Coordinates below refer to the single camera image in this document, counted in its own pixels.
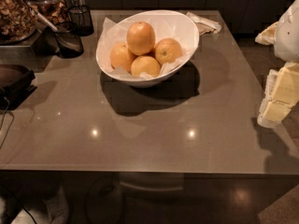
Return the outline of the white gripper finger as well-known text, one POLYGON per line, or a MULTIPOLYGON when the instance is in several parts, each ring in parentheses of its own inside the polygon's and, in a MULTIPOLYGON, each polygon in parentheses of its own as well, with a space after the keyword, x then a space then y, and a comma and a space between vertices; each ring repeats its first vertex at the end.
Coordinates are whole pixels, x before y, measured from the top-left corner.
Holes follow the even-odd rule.
POLYGON ((277 122, 267 119, 263 114, 267 105, 270 102, 270 99, 271 99, 270 94, 275 87, 277 77, 278 77, 278 71, 271 69, 266 78, 266 84, 265 84, 265 88, 264 88, 264 98, 261 102, 261 105, 259 108, 259 115, 257 118, 258 124, 262 127, 268 128, 268 129, 274 129, 278 125, 277 122))

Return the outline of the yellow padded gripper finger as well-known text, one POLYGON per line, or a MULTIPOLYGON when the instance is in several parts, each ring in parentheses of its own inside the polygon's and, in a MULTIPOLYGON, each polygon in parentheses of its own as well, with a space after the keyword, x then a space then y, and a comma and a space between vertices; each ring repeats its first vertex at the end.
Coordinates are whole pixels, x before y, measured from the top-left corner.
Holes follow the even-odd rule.
POLYGON ((271 121, 281 122, 299 102, 299 63, 287 62, 278 70, 270 97, 263 114, 271 121))

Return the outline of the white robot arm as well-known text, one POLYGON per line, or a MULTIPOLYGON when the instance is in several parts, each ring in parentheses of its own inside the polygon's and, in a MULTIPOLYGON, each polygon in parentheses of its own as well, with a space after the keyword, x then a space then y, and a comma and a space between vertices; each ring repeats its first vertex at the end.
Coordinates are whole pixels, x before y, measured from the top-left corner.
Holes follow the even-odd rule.
POLYGON ((275 56, 285 62, 278 71, 270 70, 257 118, 259 125, 274 129, 299 102, 299 0, 259 33, 255 42, 273 45, 275 56))

